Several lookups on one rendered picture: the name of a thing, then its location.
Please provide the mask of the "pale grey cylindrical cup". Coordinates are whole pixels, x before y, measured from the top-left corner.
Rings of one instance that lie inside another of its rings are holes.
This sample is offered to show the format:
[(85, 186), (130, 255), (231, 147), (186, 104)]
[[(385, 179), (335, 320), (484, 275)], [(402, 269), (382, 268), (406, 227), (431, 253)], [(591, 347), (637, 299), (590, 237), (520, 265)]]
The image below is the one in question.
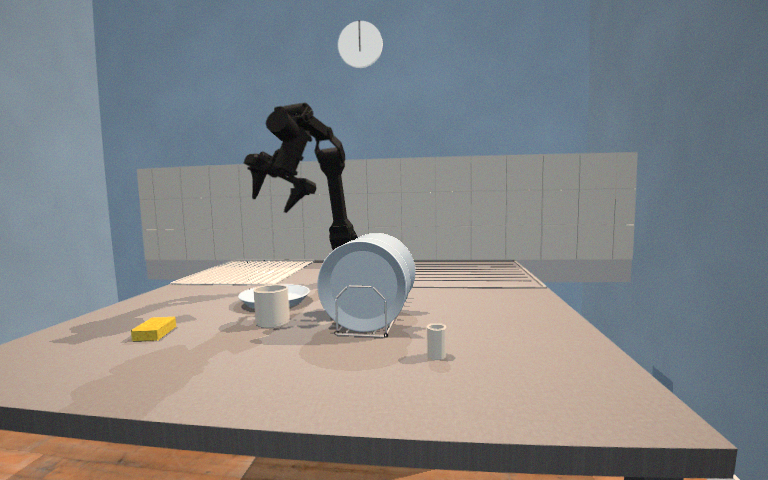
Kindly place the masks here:
[(430, 324), (427, 326), (427, 357), (433, 360), (446, 358), (446, 326)]

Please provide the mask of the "grey tiled splashback panel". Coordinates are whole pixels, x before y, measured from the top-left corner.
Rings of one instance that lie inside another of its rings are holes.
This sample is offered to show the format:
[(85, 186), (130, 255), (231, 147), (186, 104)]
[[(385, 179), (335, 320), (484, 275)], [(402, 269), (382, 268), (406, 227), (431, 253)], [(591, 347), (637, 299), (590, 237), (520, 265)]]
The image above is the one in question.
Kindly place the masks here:
[[(348, 220), (413, 260), (516, 260), (541, 282), (631, 282), (638, 152), (345, 160)], [(137, 169), (148, 279), (234, 260), (325, 260), (327, 176), (287, 213), (293, 184), (245, 164)]]

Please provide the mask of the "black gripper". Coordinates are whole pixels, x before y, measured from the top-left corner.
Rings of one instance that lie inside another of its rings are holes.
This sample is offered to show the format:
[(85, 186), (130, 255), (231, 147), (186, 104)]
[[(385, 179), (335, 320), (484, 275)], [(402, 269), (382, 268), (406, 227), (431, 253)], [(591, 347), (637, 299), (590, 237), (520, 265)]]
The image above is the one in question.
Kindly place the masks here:
[[(315, 194), (315, 191), (317, 188), (314, 182), (306, 178), (294, 177), (294, 176), (297, 176), (298, 172), (296, 171), (296, 169), (298, 167), (299, 162), (303, 161), (303, 158), (304, 158), (302, 157), (303, 153), (301, 151), (299, 151), (298, 149), (292, 146), (282, 144), (280, 149), (277, 149), (277, 153), (278, 155), (273, 165), (270, 164), (269, 159), (259, 154), (248, 154), (244, 160), (244, 164), (246, 165), (249, 164), (248, 166), (250, 167), (247, 167), (247, 168), (248, 170), (251, 171), (251, 174), (252, 174), (252, 179), (253, 179), (252, 199), (256, 199), (256, 197), (258, 196), (259, 191), (264, 182), (264, 179), (267, 175), (266, 171), (294, 185), (294, 188), (291, 188), (291, 194), (284, 209), (284, 212), (287, 213), (305, 195)], [(255, 164), (255, 165), (252, 165), (252, 164)], [(289, 177), (283, 172), (288, 174)]]

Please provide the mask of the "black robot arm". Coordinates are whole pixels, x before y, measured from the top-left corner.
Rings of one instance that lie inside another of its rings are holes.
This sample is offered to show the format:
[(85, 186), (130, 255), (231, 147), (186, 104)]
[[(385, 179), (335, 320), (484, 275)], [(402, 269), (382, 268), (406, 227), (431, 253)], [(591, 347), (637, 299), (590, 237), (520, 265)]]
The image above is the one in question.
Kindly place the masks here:
[[(329, 239), (332, 250), (357, 239), (358, 236), (353, 225), (347, 218), (345, 206), (341, 176), (345, 167), (345, 152), (341, 141), (334, 136), (332, 128), (315, 118), (307, 103), (287, 105), (284, 108), (282, 106), (274, 107), (274, 112), (266, 120), (266, 126), (269, 131), (283, 141), (282, 144), (292, 146), (302, 153), (307, 141), (312, 142), (311, 136), (316, 138), (315, 154), (321, 170), (327, 176), (331, 201), (333, 223), (329, 228)], [(324, 140), (330, 140), (335, 148), (320, 150), (319, 141)]]

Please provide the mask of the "yellow sponge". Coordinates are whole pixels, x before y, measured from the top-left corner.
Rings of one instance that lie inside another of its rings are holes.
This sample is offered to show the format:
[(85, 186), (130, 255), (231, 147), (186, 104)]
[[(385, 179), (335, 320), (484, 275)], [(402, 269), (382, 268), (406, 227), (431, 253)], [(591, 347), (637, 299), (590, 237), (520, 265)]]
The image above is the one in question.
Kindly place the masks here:
[(175, 327), (175, 317), (151, 318), (131, 330), (132, 341), (157, 341)]

